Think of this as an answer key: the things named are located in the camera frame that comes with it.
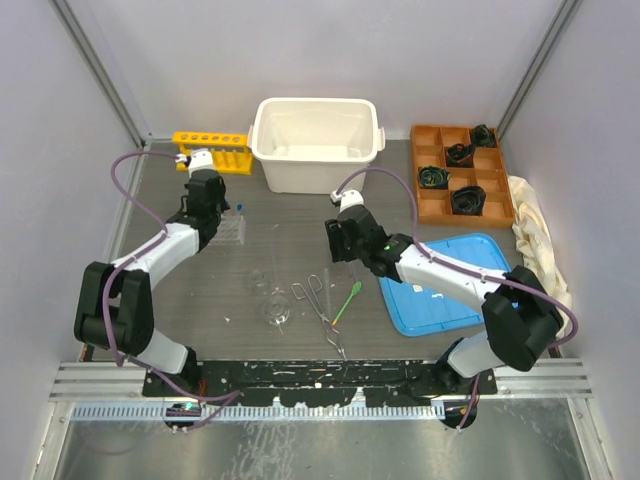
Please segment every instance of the bin handle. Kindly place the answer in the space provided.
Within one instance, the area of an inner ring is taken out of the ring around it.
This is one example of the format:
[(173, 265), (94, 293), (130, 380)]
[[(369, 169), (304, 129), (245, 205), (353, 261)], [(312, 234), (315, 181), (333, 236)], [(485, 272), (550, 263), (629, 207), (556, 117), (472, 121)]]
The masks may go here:
[(387, 139), (385, 138), (384, 135), (384, 128), (379, 128), (379, 135), (378, 135), (378, 151), (381, 152), (382, 150), (384, 150), (384, 147), (387, 143)]
[(247, 147), (251, 148), (251, 137), (253, 137), (253, 125), (249, 127), (249, 133), (247, 133)]

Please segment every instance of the gray floor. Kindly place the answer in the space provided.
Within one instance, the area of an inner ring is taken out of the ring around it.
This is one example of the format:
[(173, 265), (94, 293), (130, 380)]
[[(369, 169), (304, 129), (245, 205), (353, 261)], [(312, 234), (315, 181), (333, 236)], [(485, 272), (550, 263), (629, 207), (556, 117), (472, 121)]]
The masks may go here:
[[(163, 150), (173, 145), (157, 146)], [(408, 178), (408, 142), (388, 142), (375, 165), (389, 167)], [(144, 167), (138, 198), (162, 217), (178, 209), (186, 174), (175, 171), (166, 158), (150, 158)], [(241, 203), (247, 222), (244, 246), (209, 246), (174, 270), (154, 290), (156, 325), (169, 337), (193, 347), (200, 359), (335, 359), (325, 341), (322, 325), (311, 306), (296, 302), (295, 317), (282, 333), (258, 318), (256, 297), (248, 290), (253, 269), (268, 272), (273, 283), (289, 292), (293, 282), (305, 282), (315, 273), (330, 270), (334, 313), (351, 288), (345, 264), (331, 264), (324, 221), (336, 210), (323, 195), (275, 194), (267, 188), (262, 166), (256, 162), (251, 176), (226, 175), (227, 199)], [(369, 173), (363, 191), (367, 207), (388, 233), (410, 233), (410, 207), (405, 192), (380, 173)], [(132, 215), (123, 253), (158, 231), (142, 212)], [(477, 229), (420, 227), (423, 240), (475, 233)], [(510, 230), (484, 230), (500, 245), (513, 266), (521, 261)], [(272, 264), (276, 263), (274, 275)], [(362, 265), (357, 274), (361, 293), (340, 321), (343, 343), (351, 359), (436, 359), (451, 342), (476, 329), (407, 338), (393, 327), (377, 279)], [(96, 352), (96, 358), (107, 358)]]
[(57, 480), (589, 478), (564, 400), (485, 400), (462, 434), (410, 420), (213, 422), (188, 435), (74, 422), (60, 465)]

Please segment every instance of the wooden organizer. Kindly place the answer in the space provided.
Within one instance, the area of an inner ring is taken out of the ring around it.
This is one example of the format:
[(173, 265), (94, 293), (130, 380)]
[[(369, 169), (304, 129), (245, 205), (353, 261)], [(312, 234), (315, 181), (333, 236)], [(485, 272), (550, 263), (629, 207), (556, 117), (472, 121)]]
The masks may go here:
[[(411, 129), (413, 184), (418, 201), (418, 221), (427, 225), (463, 227), (511, 228), (515, 214), (504, 168), (502, 149), (495, 129), (497, 148), (477, 147), (473, 168), (448, 167), (445, 149), (456, 143), (469, 145), (473, 127), (414, 125)], [(420, 167), (436, 166), (451, 174), (448, 190), (421, 188)], [(482, 215), (454, 215), (451, 194), (468, 185), (479, 185), (487, 193)]]

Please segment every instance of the scissors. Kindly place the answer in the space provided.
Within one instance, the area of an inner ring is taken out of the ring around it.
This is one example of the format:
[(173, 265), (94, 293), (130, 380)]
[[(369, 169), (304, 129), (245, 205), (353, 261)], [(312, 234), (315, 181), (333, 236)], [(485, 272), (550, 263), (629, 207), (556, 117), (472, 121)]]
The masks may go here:
[(304, 288), (304, 285), (301, 283), (294, 283), (291, 285), (291, 292), (293, 296), (298, 300), (304, 300), (307, 298), (313, 306), (313, 309), (316, 311), (320, 319), (322, 320), (322, 326), (324, 327), (324, 331), (326, 334), (327, 342), (329, 342), (333, 347), (338, 351), (338, 354), (342, 357), (343, 360), (347, 359), (347, 355), (344, 351), (344, 347), (342, 346), (342, 341), (340, 340), (340, 332), (331, 326), (331, 321), (327, 318), (322, 310), (322, 304), (318, 300), (317, 293), (322, 290), (322, 282), (317, 275), (309, 275), (307, 278), (307, 284), (309, 285), (309, 292)]

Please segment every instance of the green brush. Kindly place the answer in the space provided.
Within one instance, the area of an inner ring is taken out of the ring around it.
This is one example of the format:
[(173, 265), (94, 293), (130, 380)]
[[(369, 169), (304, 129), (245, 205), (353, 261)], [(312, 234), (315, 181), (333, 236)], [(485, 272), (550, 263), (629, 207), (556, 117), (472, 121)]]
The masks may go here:
[(362, 282), (356, 282), (353, 284), (353, 288), (351, 289), (351, 295), (349, 295), (349, 298), (347, 298), (347, 301), (344, 302), (344, 305), (342, 306), (342, 308), (340, 309), (340, 311), (338, 312), (338, 315), (336, 315), (336, 319), (333, 321), (333, 323), (331, 324), (331, 326), (333, 327), (336, 323), (338, 323), (338, 320), (340, 320), (340, 316), (344, 313), (345, 309), (347, 308), (347, 306), (349, 305), (349, 302), (351, 301), (351, 299), (353, 297), (355, 297), (358, 292), (360, 291), (360, 289), (362, 288)]

